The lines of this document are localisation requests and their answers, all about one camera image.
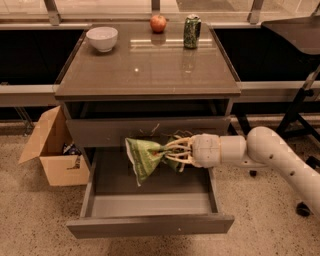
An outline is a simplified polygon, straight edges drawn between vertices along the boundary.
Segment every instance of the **top drawer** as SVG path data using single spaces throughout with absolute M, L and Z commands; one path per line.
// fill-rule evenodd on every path
M 65 103 L 70 119 L 224 116 L 227 99 L 89 101 Z
M 168 137 L 177 133 L 186 137 L 202 133 L 224 135 L 229 124 L 230 118 L 225 117 L 67 120 L 79 147 L 124 147 L 126 137 L 158 137 L 166 140 L 159 142 L 166 144 Z

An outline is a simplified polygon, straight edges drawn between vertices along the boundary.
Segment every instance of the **terrazzo floor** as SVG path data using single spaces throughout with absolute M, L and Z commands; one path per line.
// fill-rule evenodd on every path
M 214 170 L 222 212 L 235 216 L 227 234 L 77 240 L 65 224 L 79 217 L 85 186 L 50 187 L 38 159 L 18 165 L 28 140 L 21 134 L 19 123 L 0 124 L 1 256 L 320 255 L 320 220 L 297 215 L 299 198 L 268 168 L 255 178 L 232 166 Z M 304 160 L 320 158 L 312 137 L 288 142 Z

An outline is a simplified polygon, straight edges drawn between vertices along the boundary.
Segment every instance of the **green can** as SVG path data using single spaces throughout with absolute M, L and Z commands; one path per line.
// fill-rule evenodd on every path
M 184 23 L 184 47 L 194 49 L 198 47 L 201 30 L 201 19 L 196 14 L 190 14 Z

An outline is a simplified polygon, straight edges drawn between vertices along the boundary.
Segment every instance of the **apple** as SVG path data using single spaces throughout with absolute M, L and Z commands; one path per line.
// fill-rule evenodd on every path
M 164 16 L 158 14 L 150 19 L 150 26 L 155 33 L 161 33 L 167 25 L 167 20 Z

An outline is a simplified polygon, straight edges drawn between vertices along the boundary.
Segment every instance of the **open cardboard box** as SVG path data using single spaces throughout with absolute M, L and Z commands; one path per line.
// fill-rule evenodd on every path
M 62 155 L 64 143 L 72 143 L 61 107 L 44 112 L 26 144 L 19 164 L 39 157 L 51 186 L 85 185 L 89 168 L 80 156 L 80 168 L 74 168 L 77 155 Z

